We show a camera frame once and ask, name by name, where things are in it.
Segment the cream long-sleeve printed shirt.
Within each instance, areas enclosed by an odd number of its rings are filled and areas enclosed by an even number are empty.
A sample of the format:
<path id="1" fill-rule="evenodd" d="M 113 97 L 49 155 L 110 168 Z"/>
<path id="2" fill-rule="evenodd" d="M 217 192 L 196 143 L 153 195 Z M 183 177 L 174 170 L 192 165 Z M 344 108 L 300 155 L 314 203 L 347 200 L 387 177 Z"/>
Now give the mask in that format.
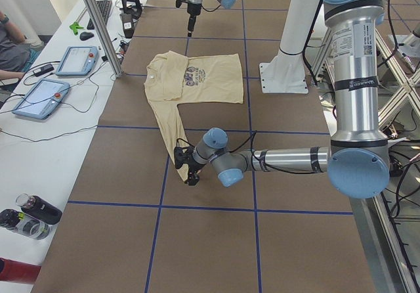
<path id="1" fill-rule="evenodd" d="M 146 69 L 146 98 L 173 162 L 176 140 L 186 138 L 179 104 L 243 102 L 242 66 L 237 54 L 188 58 L 169 51 L 156 55 Z"/>

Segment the black keyboard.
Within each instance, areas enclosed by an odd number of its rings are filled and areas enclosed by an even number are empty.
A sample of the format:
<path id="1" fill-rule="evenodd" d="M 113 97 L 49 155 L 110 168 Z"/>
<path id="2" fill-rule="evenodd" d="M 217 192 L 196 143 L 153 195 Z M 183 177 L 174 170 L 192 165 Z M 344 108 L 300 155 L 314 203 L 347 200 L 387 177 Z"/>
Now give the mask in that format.
<path id="1" fill-rule="evenodd" d="M 100 15 L 104 21 L 104 24 L 107 25 L 112 9 L 112 0 L 97 0 L 96 4 L 100 11 Z"/>

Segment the black computer mouse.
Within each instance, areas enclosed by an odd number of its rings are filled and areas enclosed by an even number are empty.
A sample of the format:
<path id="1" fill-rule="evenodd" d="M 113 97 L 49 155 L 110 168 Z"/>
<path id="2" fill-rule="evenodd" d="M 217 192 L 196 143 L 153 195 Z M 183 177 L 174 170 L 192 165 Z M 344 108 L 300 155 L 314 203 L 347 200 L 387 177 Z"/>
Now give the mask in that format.
<path id="1" fill-rule="evenodd" d="M 93 38 L 94 36 L 95 35 L 92 32 L 81 32 L 80 35 L 79 35 L 79 39 L 81 41 L 86 41 L 86 40 L 88 40 L 90 38 Z"/>

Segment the green plastic tool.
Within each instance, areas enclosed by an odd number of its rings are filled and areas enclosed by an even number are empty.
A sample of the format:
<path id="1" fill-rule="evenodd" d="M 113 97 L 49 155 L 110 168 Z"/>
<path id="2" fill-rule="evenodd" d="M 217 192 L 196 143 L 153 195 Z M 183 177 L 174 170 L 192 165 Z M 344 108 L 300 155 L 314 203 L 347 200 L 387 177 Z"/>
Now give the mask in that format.
<path id="1" fill-rule="evenodd" d="M 73 32 L 73 34 L 74 35 L 78 35 L 78 33 L 79 33 L 79 30 L 83 30 L 84 29 L 84 27 L 83 26 L 81 26 L 78 22 L 73 22 L 70 26 L 69 26 L 69 28 L 71 29 L 71 31 Z"/>

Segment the far blue teach pendant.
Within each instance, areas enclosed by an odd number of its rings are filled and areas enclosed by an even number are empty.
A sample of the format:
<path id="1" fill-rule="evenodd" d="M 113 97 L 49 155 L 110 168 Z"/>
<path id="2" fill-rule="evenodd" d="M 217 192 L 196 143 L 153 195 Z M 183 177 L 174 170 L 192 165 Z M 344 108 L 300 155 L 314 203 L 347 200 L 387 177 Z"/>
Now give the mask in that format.
<path id="1" fill-rule="evenodd" d="M 57 76 L 86 76 L 98 59 L 96 46 L 69 46 L 55 71 Z"/>

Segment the blue teach pendant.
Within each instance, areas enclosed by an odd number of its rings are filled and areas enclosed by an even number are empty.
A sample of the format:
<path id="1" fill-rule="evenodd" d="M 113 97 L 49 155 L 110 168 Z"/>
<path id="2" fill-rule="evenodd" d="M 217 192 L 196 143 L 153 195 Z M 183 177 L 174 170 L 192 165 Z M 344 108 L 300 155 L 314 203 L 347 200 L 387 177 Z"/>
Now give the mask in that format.
<path id="1" fill-rule="evenodd" d="M 69 46 L 55 71 L 57 76 L 86 76 L 98 59 L 96 46 Z"/>
<path id="2" fill-rule="evenodd" d="M 49 78 L 39 80 L 14 107 L 12 113 L 36 120 L 52 114 L 70 90 L 70 84 Z"/>

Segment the black power adapter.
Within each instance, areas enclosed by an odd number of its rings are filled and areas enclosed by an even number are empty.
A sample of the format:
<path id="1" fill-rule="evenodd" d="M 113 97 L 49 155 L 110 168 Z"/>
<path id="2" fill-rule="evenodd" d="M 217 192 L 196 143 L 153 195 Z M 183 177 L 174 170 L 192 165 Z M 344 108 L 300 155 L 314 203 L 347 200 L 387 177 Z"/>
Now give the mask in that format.
<path id="1" fill-rule="evenodd" d="M 50 73 L 54 70 L 54 66 L 51 63 L 48 63 L 46 65 L 43 65 L 39 68 L 36 68 L 33 70 L 33 75 L 35 77 L 42 76 L 44 74 Z"/>

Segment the black water bottle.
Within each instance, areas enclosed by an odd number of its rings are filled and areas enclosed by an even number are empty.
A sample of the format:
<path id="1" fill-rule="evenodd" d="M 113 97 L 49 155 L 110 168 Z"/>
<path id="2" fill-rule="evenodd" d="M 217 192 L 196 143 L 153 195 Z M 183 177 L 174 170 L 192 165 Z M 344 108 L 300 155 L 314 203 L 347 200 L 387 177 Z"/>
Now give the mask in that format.
<path id="1" fill-rule="evenodd" d="M 24 213 L 49 225 L 56 225 L 62 217 L 61 210 L 36 195 L 22 193 L 15 202 Z"/>

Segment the near blue teach pendant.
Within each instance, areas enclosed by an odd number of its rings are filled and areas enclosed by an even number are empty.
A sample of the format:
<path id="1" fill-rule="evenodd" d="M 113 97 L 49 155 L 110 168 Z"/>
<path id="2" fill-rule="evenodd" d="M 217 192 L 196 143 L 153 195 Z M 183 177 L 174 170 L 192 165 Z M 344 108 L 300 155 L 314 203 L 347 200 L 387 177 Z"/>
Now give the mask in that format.
<path id="1" fill-rule="evenodd" d="M 36 120 L 52 114 L 70 90 L 70 84 L 49 78 L 39 80 L 14 107 L 12 113 Z"/>

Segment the seated person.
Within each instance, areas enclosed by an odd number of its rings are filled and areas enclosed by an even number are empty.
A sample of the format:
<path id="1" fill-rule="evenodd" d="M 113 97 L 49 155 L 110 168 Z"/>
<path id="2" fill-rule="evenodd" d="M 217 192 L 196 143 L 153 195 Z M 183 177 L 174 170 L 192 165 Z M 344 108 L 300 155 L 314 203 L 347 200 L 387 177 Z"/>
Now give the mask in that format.
<path id="1" fill-rule="evenodd" d="M 22 79 L 32 52 L 23 43 L 26 36 L 1 12 L 1 80 Z"/>

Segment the clear water bottle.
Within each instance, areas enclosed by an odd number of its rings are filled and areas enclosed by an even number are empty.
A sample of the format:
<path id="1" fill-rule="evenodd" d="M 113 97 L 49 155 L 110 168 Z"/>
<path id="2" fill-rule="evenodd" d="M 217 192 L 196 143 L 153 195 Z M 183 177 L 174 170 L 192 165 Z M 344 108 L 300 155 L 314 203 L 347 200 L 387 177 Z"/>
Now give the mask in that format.
<path id="1" fill-rule="evenodd" d="M 50 233 L 48 224 L 13 209 L 1 212 L 1 227 L 34 240 L 42 240 Z"/>

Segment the red bottle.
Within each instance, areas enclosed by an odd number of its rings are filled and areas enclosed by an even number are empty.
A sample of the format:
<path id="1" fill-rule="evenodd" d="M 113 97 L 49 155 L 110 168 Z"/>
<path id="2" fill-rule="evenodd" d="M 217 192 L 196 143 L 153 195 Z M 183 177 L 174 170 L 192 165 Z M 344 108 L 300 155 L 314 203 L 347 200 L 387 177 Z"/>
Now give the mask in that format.
<path id="1" fill-rule="evenodd" d="M 40 265 L 1 258 L 1 281 L 34 284 L 40 270 Z"/>

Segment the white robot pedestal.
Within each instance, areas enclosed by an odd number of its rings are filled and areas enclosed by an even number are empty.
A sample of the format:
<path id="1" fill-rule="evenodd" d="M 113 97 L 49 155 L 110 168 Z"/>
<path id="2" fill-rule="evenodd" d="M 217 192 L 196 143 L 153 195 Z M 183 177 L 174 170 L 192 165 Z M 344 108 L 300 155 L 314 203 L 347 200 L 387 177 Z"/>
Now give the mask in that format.
<path id="1" fill-rule="evenodd" d="M 307 94 L 303 50 L 320 0 L 291 0 L 278 54 L 259 64 L 263 93 Z"/>

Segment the aluminium frame post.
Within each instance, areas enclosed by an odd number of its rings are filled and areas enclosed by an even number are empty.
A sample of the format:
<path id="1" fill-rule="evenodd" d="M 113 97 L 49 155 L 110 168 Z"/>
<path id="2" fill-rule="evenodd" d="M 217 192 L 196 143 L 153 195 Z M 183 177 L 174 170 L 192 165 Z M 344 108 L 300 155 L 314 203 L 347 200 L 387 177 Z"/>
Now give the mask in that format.
<path id="1" fill-rule="evenodd" d="M 102 45 L 102 48 L 105 52 L 105 55 L 108 59 L 108 62 L 110 63 L 112 70 L 114 72 L 114 75 L 116 78 L 119 78 L 123 71 L 121 68 L 121 65 L 119 63 L 119 59 L 116 55 L 116 52 L 114 50 L 114 46 L 112 44 L 112 40 L 108 34 L 108 30 L 106 25 L 104 24 L 104 21 L 100 15 L 100 11 L 98 9 L 98 6 L 96 4 L 96 0 L 83 0 L 85 3 L 85 6 L 87 8 L 87 11 L 89 12 L 90 18 L 93 21 L 93 24 L 95 26 L 96 34 L 100 40 L 100 43 Z"/>

